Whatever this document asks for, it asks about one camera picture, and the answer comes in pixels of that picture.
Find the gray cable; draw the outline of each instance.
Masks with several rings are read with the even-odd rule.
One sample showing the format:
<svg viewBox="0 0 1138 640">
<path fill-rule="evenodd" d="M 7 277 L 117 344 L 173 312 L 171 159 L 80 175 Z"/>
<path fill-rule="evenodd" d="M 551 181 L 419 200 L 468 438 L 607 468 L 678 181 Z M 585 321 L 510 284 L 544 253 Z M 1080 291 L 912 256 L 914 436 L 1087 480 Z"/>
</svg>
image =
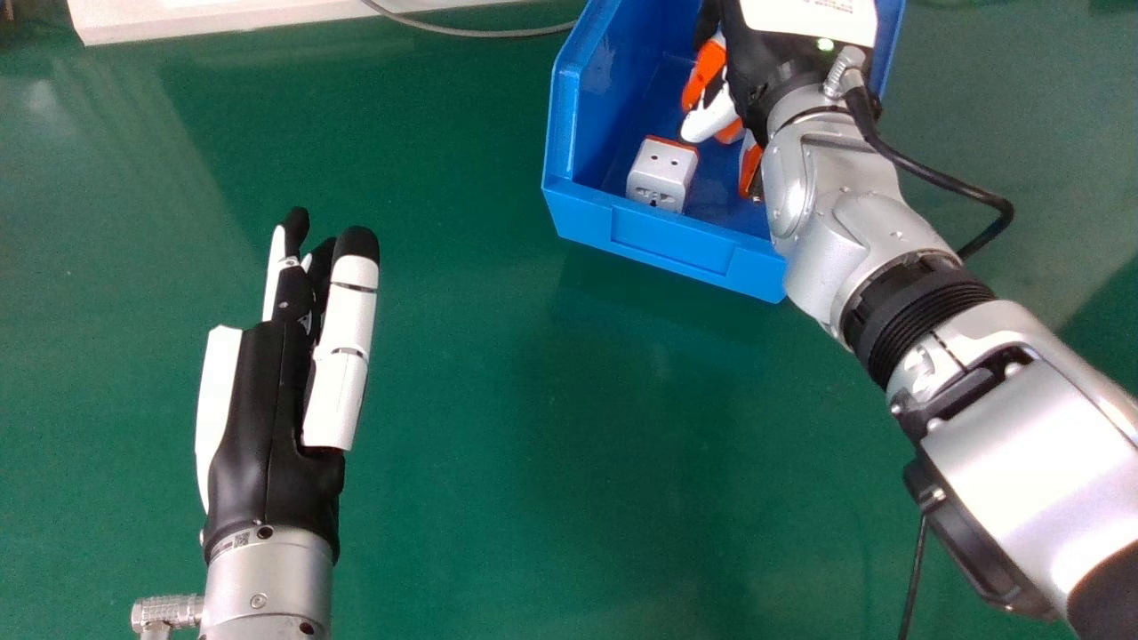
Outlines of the gray cable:
<svg viewBox="0 0 1138 640">
<path fill-rule="evenodd" d="M 391 20 L 395 20 L 402 25 L 411 26 L 414 28 L 421 28 L 423 31 L 429 31 L 431 33 L 442 33 L 444 35 L 457 35 L 460 38 L 535 38 L 538 35 L 550 35 L 553 33 L 561 33 L 569 31 L 577 24 L 576 19 L 569 20 L 567 23 L 555 24 L 551 26 L 541 26 L 536 28 L 510 28 L 503 31 L 480 31 L 475 28 L 455 28 L 452 26 L 443 26 L 438 24 L 424 23 L 417 20 L 414 18 L 409 18 L 401 16 L 395 11 L 388 9 L 387 7 L 380 5 L 376 0 L 360 0 L 364 5 L 371 7 L 381 16 L 385 16 Z"/>
</svg>

